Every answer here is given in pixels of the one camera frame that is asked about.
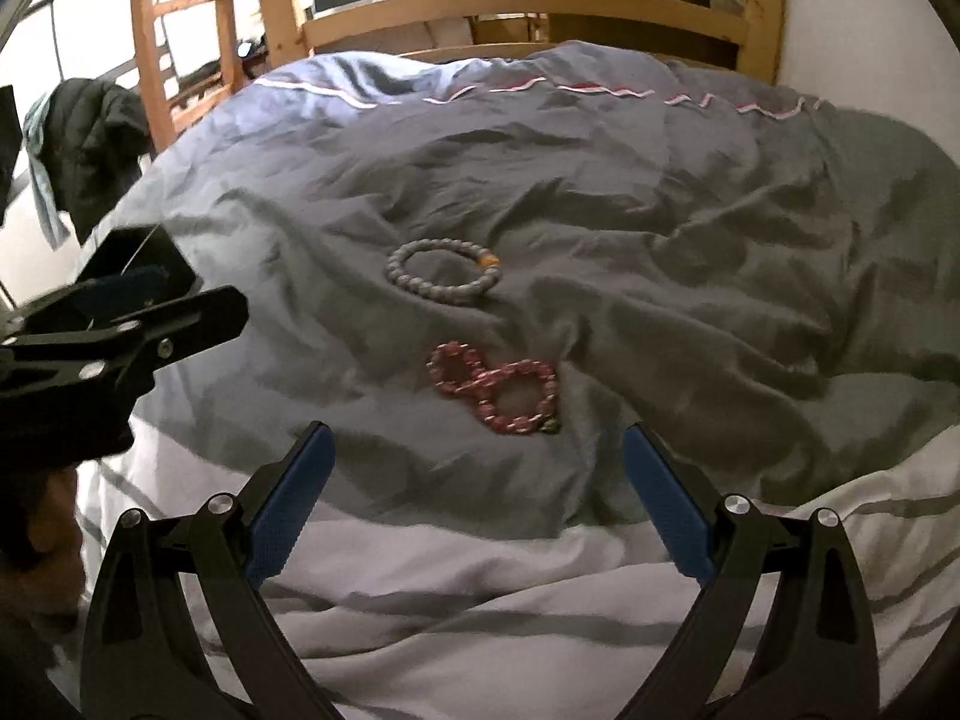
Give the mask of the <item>person's left hand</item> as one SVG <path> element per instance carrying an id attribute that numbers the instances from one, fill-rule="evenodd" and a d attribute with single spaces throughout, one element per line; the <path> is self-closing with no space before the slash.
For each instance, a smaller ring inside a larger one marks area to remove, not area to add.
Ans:
<path id="1" fill-rule="evenodd" d="M 2 574 L 2 606 L 28 616 L 75 613 L 85 589 L 82 530 L 76 523 L 75 466 L 52 473 L 26 518 L 26 569 Z"/>

